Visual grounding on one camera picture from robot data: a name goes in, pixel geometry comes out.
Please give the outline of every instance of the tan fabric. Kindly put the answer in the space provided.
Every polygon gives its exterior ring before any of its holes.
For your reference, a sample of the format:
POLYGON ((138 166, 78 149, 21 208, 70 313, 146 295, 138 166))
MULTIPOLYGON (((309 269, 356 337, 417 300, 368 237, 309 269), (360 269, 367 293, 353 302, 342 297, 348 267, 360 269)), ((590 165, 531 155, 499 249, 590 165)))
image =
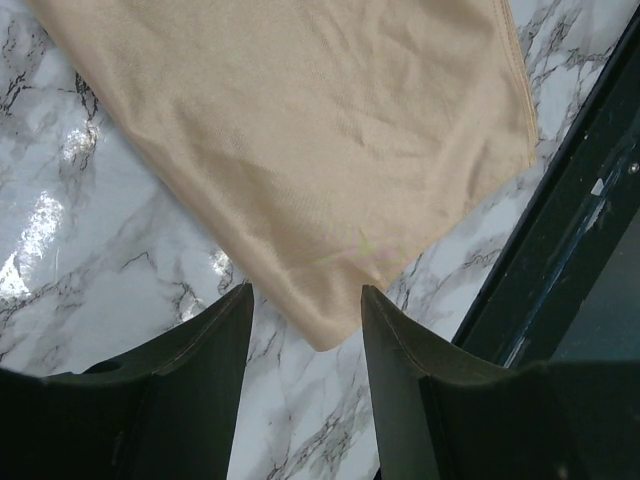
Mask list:
POLYGON ((533 159, 506 0, 30 0, 166 184, 319 350, 533 159))

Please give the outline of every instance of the beige cloth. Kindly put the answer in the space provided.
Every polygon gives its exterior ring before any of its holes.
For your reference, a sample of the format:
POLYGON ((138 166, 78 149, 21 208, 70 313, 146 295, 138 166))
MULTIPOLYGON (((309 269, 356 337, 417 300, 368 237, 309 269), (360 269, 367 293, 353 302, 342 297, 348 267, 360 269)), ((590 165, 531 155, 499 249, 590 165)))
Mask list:
POLYGON ((533 160, 506 0, 30 0, 122 131, 318 350, 533 160))

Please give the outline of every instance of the marble surface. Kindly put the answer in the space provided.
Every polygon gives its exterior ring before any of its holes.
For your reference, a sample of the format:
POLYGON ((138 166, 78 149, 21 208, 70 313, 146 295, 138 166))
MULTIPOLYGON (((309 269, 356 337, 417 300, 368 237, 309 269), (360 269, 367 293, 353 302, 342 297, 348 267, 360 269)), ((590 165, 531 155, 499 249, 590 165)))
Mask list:
MULTIPOLYGON (((389 290, 451 338, 638 0, 511 0, 538 165, 389 290)), ((244 276, 114 127, 21 0, 0 0, 0 365, 80 372, 187 321, 244 276)), ((231 479, 371 479, 361 334, 314 352, 260 295, 231 479)))

